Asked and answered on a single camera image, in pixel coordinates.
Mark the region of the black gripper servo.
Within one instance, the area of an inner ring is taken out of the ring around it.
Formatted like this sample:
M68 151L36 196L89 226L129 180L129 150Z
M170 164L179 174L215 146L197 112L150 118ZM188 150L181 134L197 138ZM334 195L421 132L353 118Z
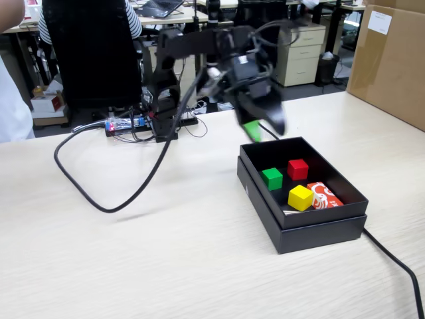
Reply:
M262 119L279 135L286 133L286 114L279 95L268 77L237 80L232 84L232 105L235 107L239 126L254 143L261 142L260 118L249 105L263 105Z

